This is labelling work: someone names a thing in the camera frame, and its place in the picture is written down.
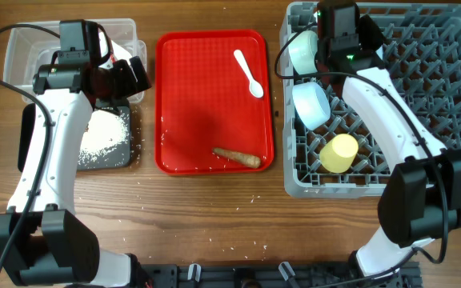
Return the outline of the pile of white rice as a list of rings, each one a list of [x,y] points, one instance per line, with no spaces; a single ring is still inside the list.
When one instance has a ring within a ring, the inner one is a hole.
[[[129,114],[120,115],[96,110],[82,137],[78,164],[98,162],[100,158],[116,151],[118,145],[127,144],[130,132]]]

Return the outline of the green bowl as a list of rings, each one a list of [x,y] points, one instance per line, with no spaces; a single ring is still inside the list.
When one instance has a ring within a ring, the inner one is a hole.
[[[317,72],[315,64],[317,41],[318,35],[313,30],[306,30],[289,44],[288,54],[297,74]]]

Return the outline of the small light blue bowl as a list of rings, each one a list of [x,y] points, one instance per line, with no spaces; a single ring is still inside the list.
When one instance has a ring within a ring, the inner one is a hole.
[[[293,87],[292,97],[302,123],[308,130],[316,130],[330,119],[331,108],[325,91],[316,82]]]

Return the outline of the yellow plastic cup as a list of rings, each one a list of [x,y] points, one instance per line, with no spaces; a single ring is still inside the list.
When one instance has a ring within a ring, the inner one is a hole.
[[[325,170],[340,174],[346,172],[358,153],[359,144],[349,134],[338,134],[320,151],[319,159]]]

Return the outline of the brown carrot piece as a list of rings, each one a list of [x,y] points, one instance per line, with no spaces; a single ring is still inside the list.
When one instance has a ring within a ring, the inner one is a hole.
[[[252,154],[245,154],[234,150],[225,150],[223,148],[218,147],[213,148],[212,152],[217,154],[218,156],[228,158],[234,162],[238,162],[251,169],[257,169],[261,165],[260,158]]]

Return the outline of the white paper napkin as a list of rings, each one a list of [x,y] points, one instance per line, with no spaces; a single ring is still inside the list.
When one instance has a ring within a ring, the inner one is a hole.
[[[111,45],[113,49],[112,55],[106,62],[101,64],[99,67],[104,69],[110,69],[113,67],[113,63],[118,60],[126,60],[127,63],[130,64],[132,54],[114,41],[111,41]]]

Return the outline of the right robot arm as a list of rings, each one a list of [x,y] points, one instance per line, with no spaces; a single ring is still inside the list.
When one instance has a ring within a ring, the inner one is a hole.
[[[353,1],[317,5],[318,76],[363,120],[391,176],[378,203],[380,227],[351,255],[364,278],[393,274],[425,245],[461,228],[461,150],[448,149],[395,89],[377,51],[385,38]]]

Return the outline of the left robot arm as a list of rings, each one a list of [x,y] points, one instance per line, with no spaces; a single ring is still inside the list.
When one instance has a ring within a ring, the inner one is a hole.
[[[133,254],[103,250],[75,215],[74,181],[82,137],[97,101],[150,88],[139,57],[112,60],[97,22],[59,24],[60,48],[38,69],[32,136],[19,184],[0,214],[0,273],[16,286],[151,287]]]

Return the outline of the grey dishwasher rack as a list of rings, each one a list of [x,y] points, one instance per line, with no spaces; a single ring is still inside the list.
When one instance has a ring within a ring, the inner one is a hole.
[[[359,4],[385,36],[381,55],[392,82],[421,123],[445,146],[461,149],[461,4]],[[330,88],[329,120],[307,129],[295,110],[297,85],[288,54],[279,60],[283,75],[283,173],[285,191],[296,198],[379,196],[390,176],[379,145],[361,118]],[[359,144],[342,174],[323,169],[320,150],[338,134]]]

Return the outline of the clear plastic waste bin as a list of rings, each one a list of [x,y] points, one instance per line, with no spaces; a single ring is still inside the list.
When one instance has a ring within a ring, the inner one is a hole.
[[[101,56],[98,33],[106,36]],[[24,23],[13,28],[6,48],[3,80],[35,97],[52,93],[85,94],[91,102],[90,72],[112,55],[111,41],[139,56],[146,69],[145,46],[130,18]],[[126,98],[140,102],[145,91]]]

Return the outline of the black plastic tray bin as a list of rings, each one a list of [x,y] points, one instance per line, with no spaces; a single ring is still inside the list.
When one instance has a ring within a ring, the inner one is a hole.
[[[101,170],[101,169],[113,169],[123,166],[128,166],[131,160],[131,118],[130,118],[130,105],[126,102],[123,106],[118,107],[120,112],[129,114],[129,132],[128,143],[118,145],[118,148],[114,152],[110,152],[109,156],[100,158],[98,162],[91,162],[88,164],[78,164],[78,171],[81,170]]]

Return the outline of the red serving tray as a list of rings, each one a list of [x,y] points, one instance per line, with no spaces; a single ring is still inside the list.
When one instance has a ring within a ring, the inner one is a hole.
[[[262,98],[233,52],[241,50],[264,90]],[[154,160],[170,175],[229,174],[248,167],[212,152],[252,154],[265,170],[275,146],[266,42],[255,30],[206,30],[163,35],[155,52]]]

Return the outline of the white plastic spoon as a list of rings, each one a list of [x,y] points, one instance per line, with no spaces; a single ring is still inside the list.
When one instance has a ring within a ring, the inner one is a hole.
[[[241,50],[235,50],[233,52],[233,55],[235,57],[235,60],[239,64],[239,66],[242,68],[243,73],[246,75],[247,80],[249,82],[249,91],[250,93],[256,97],[256,98],[262,98],[264,95],[264,90],[262,85],[256,81],[251,73],[250,67],[247,64],[247,60],[244,57],[244,54]]]

